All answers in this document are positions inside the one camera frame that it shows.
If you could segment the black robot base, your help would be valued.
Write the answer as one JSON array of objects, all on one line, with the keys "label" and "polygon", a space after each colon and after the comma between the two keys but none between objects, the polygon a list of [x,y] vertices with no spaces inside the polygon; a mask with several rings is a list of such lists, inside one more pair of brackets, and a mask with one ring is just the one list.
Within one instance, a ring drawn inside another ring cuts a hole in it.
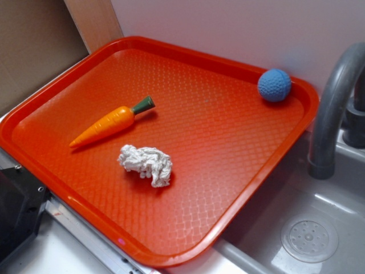
[{"label": "black robot base", "polygon": [[37,236],[47,187],[20,164],[1,170],[1,265]]}]

